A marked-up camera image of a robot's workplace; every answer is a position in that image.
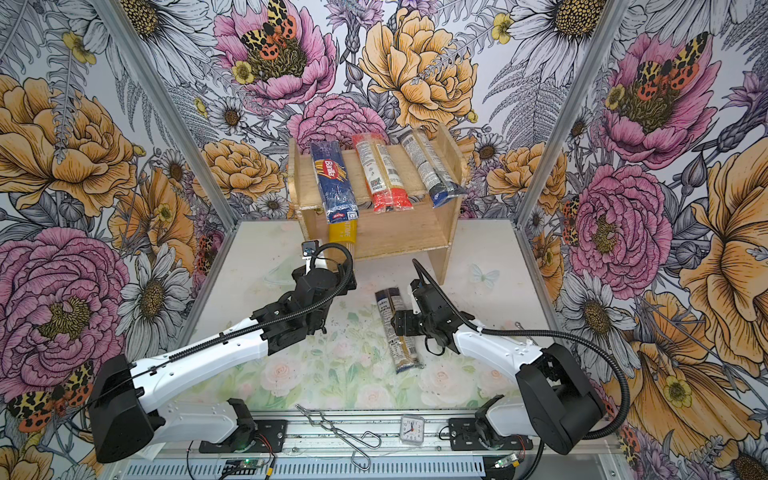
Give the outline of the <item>blue Barilla spaghetti box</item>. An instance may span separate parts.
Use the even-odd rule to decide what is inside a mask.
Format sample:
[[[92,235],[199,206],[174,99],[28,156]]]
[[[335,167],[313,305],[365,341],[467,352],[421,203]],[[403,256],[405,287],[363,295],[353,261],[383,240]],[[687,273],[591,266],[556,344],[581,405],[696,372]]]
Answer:
[[[310,155],[327,222],[338,224],[357,220],[357,200],[340,144],[337,141],[311,143]]]

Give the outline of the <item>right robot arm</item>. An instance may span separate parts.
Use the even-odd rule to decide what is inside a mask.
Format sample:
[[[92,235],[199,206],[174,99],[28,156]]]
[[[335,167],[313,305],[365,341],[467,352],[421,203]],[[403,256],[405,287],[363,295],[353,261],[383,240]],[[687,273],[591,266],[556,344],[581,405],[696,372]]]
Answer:
[[[570,351],[557,343],[541,347],[514,338],[513,331],[486,328],[459,311],[437,285],[414,280],[413,310],[398,312],[396,333],[423,336],[455,354],[474,359],[514,382],[519,397],[497,395],[474,414],[473,435],[489,448],[513,437],[536,437],[559,454],[582,440],[609,433],[598,424],[606,407]]]

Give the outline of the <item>yellow Pastatime spaghetti bag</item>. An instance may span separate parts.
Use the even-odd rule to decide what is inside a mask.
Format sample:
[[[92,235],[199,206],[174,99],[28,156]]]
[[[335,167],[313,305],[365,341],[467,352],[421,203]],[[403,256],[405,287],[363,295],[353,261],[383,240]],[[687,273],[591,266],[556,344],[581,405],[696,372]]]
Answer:
[[[357,245],[357,230],[357,220],[329,224],[328,241],[342,245],[351,256],[354,256]]]

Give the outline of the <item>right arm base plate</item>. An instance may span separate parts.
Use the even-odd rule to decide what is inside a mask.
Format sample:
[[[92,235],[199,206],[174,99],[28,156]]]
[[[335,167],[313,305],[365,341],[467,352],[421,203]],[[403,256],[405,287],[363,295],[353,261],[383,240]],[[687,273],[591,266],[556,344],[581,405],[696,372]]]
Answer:
[[[447,441],[452,451],[513,450],[529,451],[534,447],[528,436],[512,435],[500,437],[486,427],[479,427],[474,418],[449,418]]]

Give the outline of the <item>clear spaghetti bag blue end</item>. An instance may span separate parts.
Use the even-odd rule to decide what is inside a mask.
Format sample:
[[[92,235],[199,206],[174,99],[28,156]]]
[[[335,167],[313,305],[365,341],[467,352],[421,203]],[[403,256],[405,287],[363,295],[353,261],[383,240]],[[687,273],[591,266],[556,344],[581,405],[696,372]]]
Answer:
[[[389,353],[397,374],[411,369],[421,369],[415,340],[398,333],[397,321],[411,311],[397,287],[389,287],[375,293],[377,308],[382,320]]]

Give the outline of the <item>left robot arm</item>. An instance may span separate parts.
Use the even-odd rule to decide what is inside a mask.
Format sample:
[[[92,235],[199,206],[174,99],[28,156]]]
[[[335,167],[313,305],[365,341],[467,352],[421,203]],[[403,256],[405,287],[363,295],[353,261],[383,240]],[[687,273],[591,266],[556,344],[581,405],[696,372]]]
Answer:
[[[136,361],[120,354],[99,370],[88,402],[98,462],[158,443],[200,441],[216,453],[251,446],[258,427],[245,402],[194,407],[175,398],[228,369],[261,360],[324,331],[331,303],[355,289],[353,267],[299,267],[295,288],[234,327],[185,348]]]

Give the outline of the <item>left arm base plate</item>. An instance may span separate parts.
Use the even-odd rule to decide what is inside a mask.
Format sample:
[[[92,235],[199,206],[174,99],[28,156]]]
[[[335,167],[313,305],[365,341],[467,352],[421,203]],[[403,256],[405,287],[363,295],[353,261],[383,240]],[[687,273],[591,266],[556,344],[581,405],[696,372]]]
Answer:
[[[256,420],[252,425],[239,426],[221,443],[201,441],[201,454],[281,453],[286,440],[286,420]]]

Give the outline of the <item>red spaghetti bag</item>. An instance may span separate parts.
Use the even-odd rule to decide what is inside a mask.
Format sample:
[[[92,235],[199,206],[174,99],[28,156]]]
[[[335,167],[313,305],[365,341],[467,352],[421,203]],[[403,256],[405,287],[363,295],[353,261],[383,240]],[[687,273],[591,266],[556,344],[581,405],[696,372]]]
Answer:
[[[352,144],[363,168],[374,212],[412,210],[413,204],[384,138],[377,133],[362,133],[352,137]]]

